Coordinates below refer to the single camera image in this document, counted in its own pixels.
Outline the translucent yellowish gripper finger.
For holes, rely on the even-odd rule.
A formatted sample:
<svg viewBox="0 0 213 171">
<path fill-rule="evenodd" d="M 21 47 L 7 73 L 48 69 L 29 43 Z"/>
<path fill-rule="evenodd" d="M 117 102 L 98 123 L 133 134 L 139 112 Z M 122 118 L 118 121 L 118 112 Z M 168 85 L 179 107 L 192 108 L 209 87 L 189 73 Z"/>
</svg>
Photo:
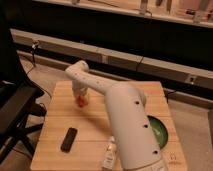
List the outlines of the translucent yellowish gripper finger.
<svg viewBox="0 0 213 171">
<path fill-rule="evenodd" d="M 89 103 L 89 95 L 82 96 L 82 101 L 83 101 L 83 104 L 88 104 Z"/>
</svg>

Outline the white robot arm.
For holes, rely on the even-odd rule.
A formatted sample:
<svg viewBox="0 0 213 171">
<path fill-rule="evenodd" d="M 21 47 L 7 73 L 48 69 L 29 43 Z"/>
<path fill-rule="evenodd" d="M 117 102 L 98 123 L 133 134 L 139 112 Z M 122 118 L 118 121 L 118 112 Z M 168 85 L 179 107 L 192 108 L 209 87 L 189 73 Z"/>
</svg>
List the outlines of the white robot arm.
<svg viewBox="0 0 213 171">
<path fill-rule="evenodd" d="M 142 90 L 127 81 L 116 81 L 89 73 L 81 60 L 65 70 L 75 96 L 91 88 L 105 96 L 105 106 L 123 171 L 169 171 L 145 112 Z"/>
</svg>

